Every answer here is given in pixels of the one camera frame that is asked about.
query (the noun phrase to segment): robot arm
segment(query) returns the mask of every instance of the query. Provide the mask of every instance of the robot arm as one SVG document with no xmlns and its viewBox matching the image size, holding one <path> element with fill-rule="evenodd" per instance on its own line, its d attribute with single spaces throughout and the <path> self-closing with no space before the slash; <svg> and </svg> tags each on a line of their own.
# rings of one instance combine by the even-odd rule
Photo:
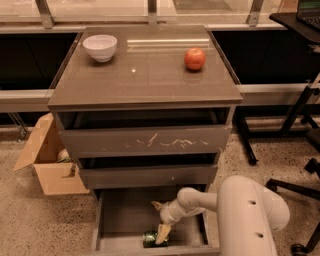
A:
<svg viewBox="0 0 320 256">
<path fill-rule="evenodd" d="M 221 256 L 276 256 L 271 231 L 283 229 L 290 219 L 289 208 L 279 195 L 242 176 L 228 177 L 217 194 L 183 188 L 175 200 L 153 204 L 163 222 L 158 244 L 181 218 L 206 209 L 217 212 Z"/>
</svg>

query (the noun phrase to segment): bowl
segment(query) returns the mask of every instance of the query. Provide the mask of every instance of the bowl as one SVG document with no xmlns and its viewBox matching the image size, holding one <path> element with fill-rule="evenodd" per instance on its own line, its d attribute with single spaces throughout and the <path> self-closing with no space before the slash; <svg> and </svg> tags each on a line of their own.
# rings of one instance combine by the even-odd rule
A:
<svg viewBox="0 0 320 256">
<path fill-rule="evenodd" d="M 98 62 L 112 58 L 117 49 L 117 38 L 110 35 L 95 35 L 86 38 L 82 45 L 86 52 Z"/>
</svg>

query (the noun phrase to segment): apple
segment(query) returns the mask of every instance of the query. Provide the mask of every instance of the apple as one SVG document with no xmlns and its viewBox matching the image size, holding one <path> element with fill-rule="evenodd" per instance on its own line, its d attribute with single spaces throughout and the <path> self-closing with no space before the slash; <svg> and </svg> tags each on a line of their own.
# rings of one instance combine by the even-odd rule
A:
<svg viewBox="0 0 320 256">
<path fill-rule="evenodd" d="M 192 47 L 184 55 L 184 63 L 191 70 L 199 70 L 206 62 L 206 55 L 201 48 Z"/>
</svg>

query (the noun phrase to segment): open cardboard box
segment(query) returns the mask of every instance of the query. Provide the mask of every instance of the open cardboard box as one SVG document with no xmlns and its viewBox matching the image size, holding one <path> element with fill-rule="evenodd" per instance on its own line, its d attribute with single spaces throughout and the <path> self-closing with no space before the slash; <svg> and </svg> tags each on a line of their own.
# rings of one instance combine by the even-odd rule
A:
<svg viewBox="0 0 320 256">
<path fill-rule="evenodd" d="M 57 163 L 64 145 L 52 114 L 39 118 L 14 167 L 17 171 L 33 164 L 45 195 L 87 194 L 73 163 Z"/>
</svg>

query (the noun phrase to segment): terrazzo floor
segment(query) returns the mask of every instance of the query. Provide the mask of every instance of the terrazzo floor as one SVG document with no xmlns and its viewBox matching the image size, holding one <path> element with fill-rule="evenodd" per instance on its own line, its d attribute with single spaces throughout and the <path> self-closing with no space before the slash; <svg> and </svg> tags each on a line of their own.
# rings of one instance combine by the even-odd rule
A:
<svg viewBox="0 0 320 256">
<path fill-rule="evenodd" d="M 32 167 L 13 172 L 25 142 L 17 142 L 14 129 L 0 129 L 0 255 L 87 255 L 95 223 L 96 202 L 90 195 L 45 196 Z M 320 189 L 316 174 L 304 166 L 319 153 L 304 138 L 255 139 L 259 160 L 248 164 L 239 137 L 233 133 L 219 160 L 210 192 L 230 175 L 244 175 L 265 184 L 270 178 Z M 306 244 L 320 219 L 318 201 L 279 188 L 288 203 L 288 226 L 274 234 L 279 256 L 290 255 L 290 245 Z M 209 213 L 209 232 L 218 246 L 216 216 Z M 320 255 L 320 244 L 312 256 Z"/>
</svg>

